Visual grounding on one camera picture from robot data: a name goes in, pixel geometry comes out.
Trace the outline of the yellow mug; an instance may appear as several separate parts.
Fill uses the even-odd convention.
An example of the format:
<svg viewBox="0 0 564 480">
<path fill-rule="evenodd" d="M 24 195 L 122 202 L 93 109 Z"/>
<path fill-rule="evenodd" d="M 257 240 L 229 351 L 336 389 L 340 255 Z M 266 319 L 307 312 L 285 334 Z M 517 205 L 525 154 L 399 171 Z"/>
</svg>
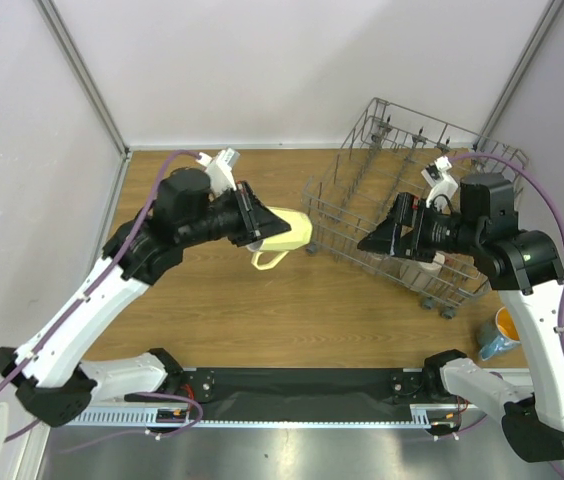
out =
<svg viewBox="0 0 564 480">
<path fill-rule="evenodd" d="M 311 240 L 313 225 L 308 215 L 294 209 L 270 207 L 270 209 L 287 221 L 292 229 L 290 232 L 280 234 L 279 251 L 250 251 L 251 265 L 259 271 L 266 271 L 275 268 L 291 251 L 307 246 Z M 275 253 L 275 256 L 266 263 L 261 263 L 260 258 L 264 254 Z"/>
</svg>

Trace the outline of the beige plastic cup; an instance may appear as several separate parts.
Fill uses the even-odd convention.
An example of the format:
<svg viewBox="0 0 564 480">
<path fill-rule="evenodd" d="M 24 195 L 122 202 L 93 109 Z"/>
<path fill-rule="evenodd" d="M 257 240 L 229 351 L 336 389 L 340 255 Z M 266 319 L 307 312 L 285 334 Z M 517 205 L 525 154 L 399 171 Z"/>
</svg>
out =
<svg viewBox="0 0 564 480">
<path fill-rule="evenodd" d="M 425 290 L 438 277 L 442 265 L 433 262 L 415 262 L 407 260 L 399 270 L 399 280 L 412 291 Z"/>
</svg>

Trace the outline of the clear plastic cup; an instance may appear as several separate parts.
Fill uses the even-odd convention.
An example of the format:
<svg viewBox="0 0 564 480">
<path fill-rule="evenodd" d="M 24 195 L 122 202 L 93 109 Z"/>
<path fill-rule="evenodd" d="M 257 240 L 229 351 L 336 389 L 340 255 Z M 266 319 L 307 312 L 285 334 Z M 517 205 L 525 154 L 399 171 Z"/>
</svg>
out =
<svg viewBox="0 0 564 480">
<path fill-rule="evenodd" d="M 367 253 L 366 265 L 368 270 L 382 270 L 387 256 L 384 254 Z"/>
</svg>

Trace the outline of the pink patterned mug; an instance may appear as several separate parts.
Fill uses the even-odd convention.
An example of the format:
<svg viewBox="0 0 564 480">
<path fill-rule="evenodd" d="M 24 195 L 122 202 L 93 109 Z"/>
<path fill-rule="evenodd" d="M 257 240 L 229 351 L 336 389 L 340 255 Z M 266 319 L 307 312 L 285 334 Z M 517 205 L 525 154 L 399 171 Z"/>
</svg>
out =
<svg viewBox="0 0 564 480">
<path fill-rule="evenodd" d="M 466 255 L 462 254 L 451 254 L 444 252 L 437 252 L 435 260 L 438 263 L 444 263 L 445 265 L 454 268 L 459 268 L 460 266 L 471 266 L 472 259 Z"/>
</svg>

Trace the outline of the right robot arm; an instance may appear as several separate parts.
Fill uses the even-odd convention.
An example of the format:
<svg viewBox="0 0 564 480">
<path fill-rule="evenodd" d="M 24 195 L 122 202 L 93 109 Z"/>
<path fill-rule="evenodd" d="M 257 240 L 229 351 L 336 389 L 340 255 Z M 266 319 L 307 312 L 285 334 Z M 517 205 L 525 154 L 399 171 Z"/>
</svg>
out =
<svg viewBox="0 0 564 480">
<path fill-rule="evenodd" d="M 398 194 L 358 247 L 420 262 L 438 252 L 472 259 L 512 317 L 532 385 L 516 387 L 448 350 L 425 360 L 423 392 L 435 402 L 459 396 L 477 406 L 526 462 L 564 460 L 564 267 L 557 248 L 547 234 L 519 228 L 514 188 L 504 176 L 471 174 L 459 190 L 460 207 L 449 213 Z"/>
</svg>

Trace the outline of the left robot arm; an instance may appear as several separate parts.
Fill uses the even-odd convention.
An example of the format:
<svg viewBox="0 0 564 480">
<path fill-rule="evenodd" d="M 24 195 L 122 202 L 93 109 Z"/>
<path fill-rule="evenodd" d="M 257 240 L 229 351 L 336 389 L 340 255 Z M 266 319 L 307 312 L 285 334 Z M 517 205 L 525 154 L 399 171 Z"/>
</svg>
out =
<svg viewBox="0 0 564 480">
<path fill-rule="evenodd" d="M 222 238 L 243 247 L 291 229 L 248 183 L 215 193 L 209 175 L 195 168 L 161 180 L 151 207 L 106 243 L 64 312 L 28 343 L 0 348 L 0 373 L 15 385 L 24 409 L 50 427 L 71 422 L 93 401 L 151 393 L 175 398 L 183 369 L 163 348 L 113 361 L 83 356 L 128 305 L 182 262 L 185 249 Z"/>
</svg>

